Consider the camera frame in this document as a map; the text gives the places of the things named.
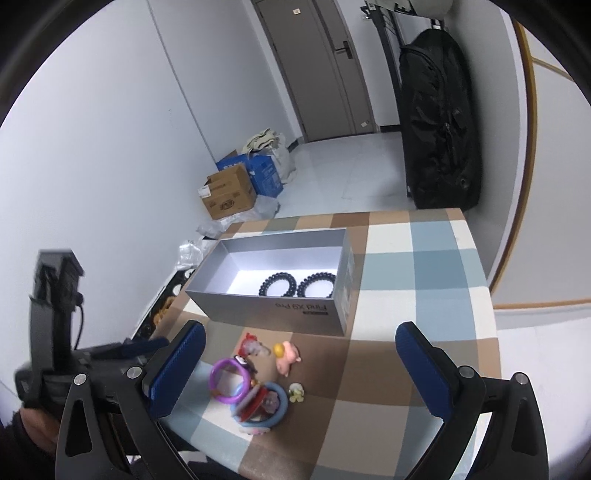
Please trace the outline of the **left hand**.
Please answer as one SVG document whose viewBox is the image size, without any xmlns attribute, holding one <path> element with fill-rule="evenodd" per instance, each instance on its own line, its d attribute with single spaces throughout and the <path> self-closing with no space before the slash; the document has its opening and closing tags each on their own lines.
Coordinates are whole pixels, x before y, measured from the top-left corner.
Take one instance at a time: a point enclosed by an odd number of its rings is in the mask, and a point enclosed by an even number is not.
<svg viewBox="0 0 591 480">
<path fill-rule="evenodd" d="M 25 431 L 33 443 L 45 452 L 56 452 L 60 425 L 50 414 L 43 410 L 21 407 L 20 419 Z"/>
</svg>

